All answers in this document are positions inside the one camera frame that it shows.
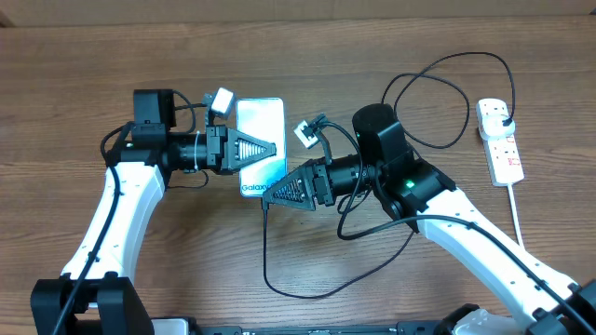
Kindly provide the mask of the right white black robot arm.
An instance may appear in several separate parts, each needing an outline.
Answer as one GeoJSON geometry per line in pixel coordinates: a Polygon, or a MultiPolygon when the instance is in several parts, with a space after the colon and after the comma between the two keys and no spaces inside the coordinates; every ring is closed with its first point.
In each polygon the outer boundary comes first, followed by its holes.
{"type": "Polygon", "coordinates": [[[523,249],[486,219],[455,182],[415,157],[388,104],[359,109],[350,141],[356,154],[333,159],[330,149],[273,184],[263,206],[313,210],[341,195],[370,190],[390,222],[341,239],[355,240],[407,224],[465,265],[506,306],[508,316],[465,304],[435,327],[437,334],[592,334],[595,284],[581,286],[523,249]]]}

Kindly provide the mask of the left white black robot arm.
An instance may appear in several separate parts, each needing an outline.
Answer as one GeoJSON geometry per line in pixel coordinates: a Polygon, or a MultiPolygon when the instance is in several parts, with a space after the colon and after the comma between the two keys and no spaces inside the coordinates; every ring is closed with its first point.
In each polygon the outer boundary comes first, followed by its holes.
{"type": "Polygon", "coordinates": [[[191,317],[152,318],[133,283],[142,241],[175,170],[234,174],[273,156],[277,147],[225,125],[234,102],[220,88],[199,104],[203,132],[176,130],[174,89],[137,89],[134,118],[105,136],[102,198],[78,250],[57,279],[40,279],[31,294],[40,334],[195,334],[191,317]]]}

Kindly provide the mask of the blue Galaxy smartphone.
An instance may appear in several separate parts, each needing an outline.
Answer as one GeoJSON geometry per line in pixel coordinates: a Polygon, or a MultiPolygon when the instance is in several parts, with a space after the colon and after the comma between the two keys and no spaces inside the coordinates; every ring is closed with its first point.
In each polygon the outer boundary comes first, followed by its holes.
{"type": "Polygon", "coordinates": [[[287,174],[284,103],[281,98],[252,98],[237,101],[237,130],[253,138],[274,143],[276,153],[239,172],[239,190],[245,197],[261,197],[287,174]]]}

